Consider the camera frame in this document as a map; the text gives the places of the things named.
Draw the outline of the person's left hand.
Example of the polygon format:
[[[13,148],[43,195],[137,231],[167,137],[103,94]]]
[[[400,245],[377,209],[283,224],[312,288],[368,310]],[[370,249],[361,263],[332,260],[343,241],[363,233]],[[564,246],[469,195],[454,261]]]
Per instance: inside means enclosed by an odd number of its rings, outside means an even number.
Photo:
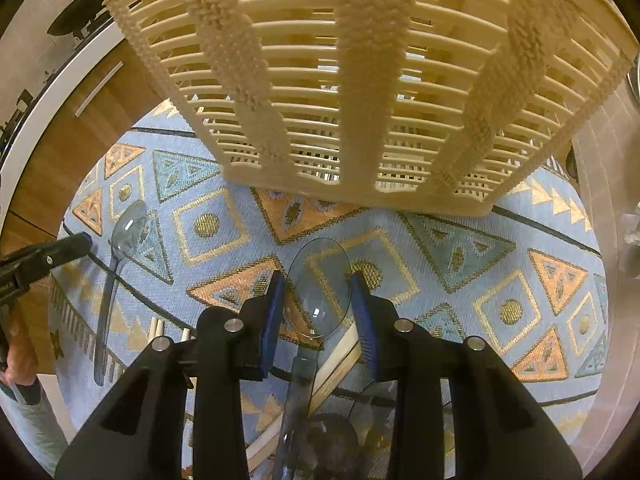
[[[2,328],[9,344],[6,370],[1,374],[2,382],[8,387],[31,386],[37,379],[39,363],[18,301],[9,307]]]

